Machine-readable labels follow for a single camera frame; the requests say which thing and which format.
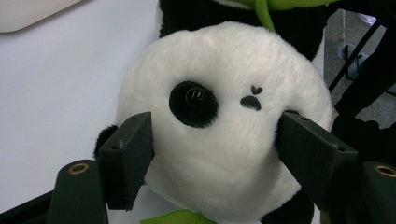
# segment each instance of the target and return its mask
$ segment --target black fur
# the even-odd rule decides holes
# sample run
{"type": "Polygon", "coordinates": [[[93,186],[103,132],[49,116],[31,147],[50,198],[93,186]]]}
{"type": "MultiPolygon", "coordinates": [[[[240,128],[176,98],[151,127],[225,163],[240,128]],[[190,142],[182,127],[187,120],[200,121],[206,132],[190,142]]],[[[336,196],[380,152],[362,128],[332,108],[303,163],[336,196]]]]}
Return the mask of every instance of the black fur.
{"type": "Polygon", "coordinates": [[[262,218],[262,224],[310,224],[314,204],[301,189],[280,208],[262,218]]]}
{"type": "MultiPolygon", "coordinates": [[[[163,11],[160,37],[179,30],[194,31],[224,21],[262,26],[255,11],[223,6],[211,0],[160,0],[160,8],[163,11]]],[[[337,8],[334,4],[329,7],[295,8],[271,12],[271,17],[276,32],[312,61],[318,52],[327,19],[337,8]]]]}
{"type": "Polygon", "coordinates": [[[107,139],[118,129],[116,125],[111,125],[106,129],[103,129],[96,140],[95,150],[93,151],[93,157],[98,159],[99,157],[99,148],[107,141],[107,139]]]}

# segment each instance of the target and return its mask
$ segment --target white surface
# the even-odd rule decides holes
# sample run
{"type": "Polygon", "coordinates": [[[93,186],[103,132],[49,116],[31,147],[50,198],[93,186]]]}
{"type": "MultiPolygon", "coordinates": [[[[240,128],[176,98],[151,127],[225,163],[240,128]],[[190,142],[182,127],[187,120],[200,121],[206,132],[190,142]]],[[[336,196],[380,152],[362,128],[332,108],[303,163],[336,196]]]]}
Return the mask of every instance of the white surface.
{"type": "Polygon", "coordinates": [[[0,33],[20,30],[81,0],[0,0],[0,33]]]}
{"type": "MultiPolygon", "coordinates": [[[[0,34],[0,213],[52,190],[67,163],[92,158],[97,134],[114,121],[123,75],[156,39],[156,4],[83,1],[0,34]]],[[[139,198],[159,214],[174,209],[146,193],[139,198]]],[[[158,214],[143,217],[139,207],[111,211],[110,223],[158,214]]]]}

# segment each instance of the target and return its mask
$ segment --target panda ear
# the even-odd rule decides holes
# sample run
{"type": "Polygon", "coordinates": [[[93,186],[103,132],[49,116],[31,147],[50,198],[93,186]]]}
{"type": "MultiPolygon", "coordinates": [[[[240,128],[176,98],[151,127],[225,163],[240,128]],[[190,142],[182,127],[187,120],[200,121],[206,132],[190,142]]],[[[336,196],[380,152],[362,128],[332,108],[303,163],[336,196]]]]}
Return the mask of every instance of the panda ear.
{"type": "Polygon", "coordinates": [[[113,133],[118,129],[117,125],[111,125],[105,129],[103,129],[96,140],[95,150],[93,152],[93,157],[98,159],[99,157],[99,148],[107,141],[107,139],[113,135],[113,133]]]}

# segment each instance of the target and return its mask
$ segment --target brass insert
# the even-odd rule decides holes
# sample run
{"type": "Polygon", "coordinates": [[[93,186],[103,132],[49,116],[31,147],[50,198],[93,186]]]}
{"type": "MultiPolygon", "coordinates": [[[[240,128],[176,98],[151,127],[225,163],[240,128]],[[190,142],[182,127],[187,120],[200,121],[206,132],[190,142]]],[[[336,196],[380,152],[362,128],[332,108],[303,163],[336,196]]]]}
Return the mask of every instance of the brass insert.
{"type": "Polygon", "coordinates": [[[389,166],[377,165],[374,169],[381,175],[387,175],[389,177],[396,177],[396,169],[389,166]]]}
{"type": "Polygon", "coordinates": [[[87,163],[78,163],[71,166],[68,170],[70,175],[79,175],[86,172],[90,168],[90,165],[87,163]]]}

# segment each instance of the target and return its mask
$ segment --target green fabric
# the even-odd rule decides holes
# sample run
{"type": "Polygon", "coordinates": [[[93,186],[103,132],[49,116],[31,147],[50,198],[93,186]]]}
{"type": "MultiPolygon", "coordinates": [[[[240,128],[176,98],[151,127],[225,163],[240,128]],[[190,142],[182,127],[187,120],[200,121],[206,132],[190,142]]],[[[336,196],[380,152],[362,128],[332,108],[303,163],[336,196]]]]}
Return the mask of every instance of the green fabric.
{"type": "Polygon", "coordinates": [[[216,224],[216,222],[205,218],[200,213],[178,210],[160,217],[141,220],[140,224],[216,224]]]}
{"type": "Polygon", "coordinates": [[[256,8],[262,26],[274,32],[270,11],[285,11],[296,7],[318,7],[329,5],[338,0],[234,0],[235,2],[256,8]]]}

